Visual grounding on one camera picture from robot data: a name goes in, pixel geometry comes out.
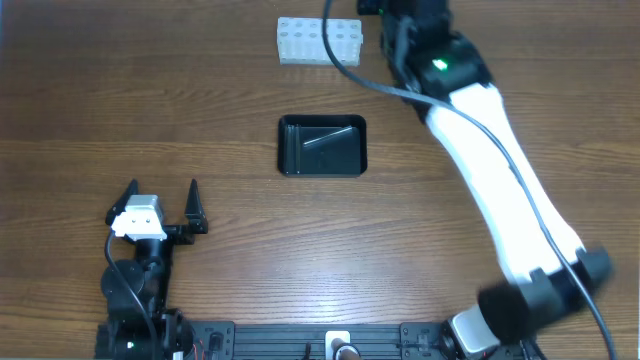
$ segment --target wooden tabletop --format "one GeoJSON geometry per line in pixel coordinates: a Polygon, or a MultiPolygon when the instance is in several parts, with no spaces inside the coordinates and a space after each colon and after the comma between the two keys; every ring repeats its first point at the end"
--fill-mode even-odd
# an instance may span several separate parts
{"type": "MultiPolygon", "coordinates": [[[[455,0],[552,201],[616,275],[597,297],[621,359],[638,349],[640,4],[455,0]]],[[[93,356],[106,320],[107,208],[132,178],[183,221],[196,178],[209,234],[177,249],[170,305],[237,323],[443,321],[502,279],[486,225],[402,101],[329,66],[280,66],[279,16],[318,0],[9,0],[0,48],[0,356],[93,356]],[[357,179],[276,169],[285,114],[367,120],[357,179]]],[[[355,0],[335,17],[354,18],[355,0]]],[[[357,73],[390,82],[380,19],[357,73]]],[[[118,242],[118,257],[133,248],[118,242]]],[[[549,358],[604,359],[588,312],[549,358]]]]}

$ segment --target wooden table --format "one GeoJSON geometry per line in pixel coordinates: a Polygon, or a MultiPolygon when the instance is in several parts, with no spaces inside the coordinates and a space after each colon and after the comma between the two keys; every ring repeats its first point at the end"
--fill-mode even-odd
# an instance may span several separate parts
{"type": "MultiPolygon", "coordinates": [[[[640,5],[452,1],[549,196],[616,276],[598,297],[621,359],[638,340],[640,5]]],[[[106,317],[104,216],[132,178],[182,221],[196,178],[208,235],[175,256],[170,305],[238,323],[442,321],[502,274],[448,154],[400,100],[332,67],[280,66],[279,16],[318,0],[11,0],[0,48],[0,356],[92,357],[106,317]],[[358,179],[276,170],[284,114],[361,114],[358,179]]],[[[356,17],[340,0],[335,17],[356,17]]],[[[389,82],[380,20],[357,72],[389,82]]],[[[117,243],[118,257],[130,245],[117,243]]],[[[550,358],[603,359],[588,312],[550,358]]]]}

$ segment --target green led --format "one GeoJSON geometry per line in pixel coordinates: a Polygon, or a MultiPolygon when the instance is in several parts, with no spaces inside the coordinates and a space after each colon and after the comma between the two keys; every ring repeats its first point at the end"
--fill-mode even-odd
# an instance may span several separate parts
{"type": "Polygon", "coordinates": [[[447,64],[442,59],[435,59],[435,60],[432,61],[432,63],[433,63],[433,66],[435,66],[436,69],[438,69],[440,71],[445,71],[449,67],[449,64],[447,64]]]}

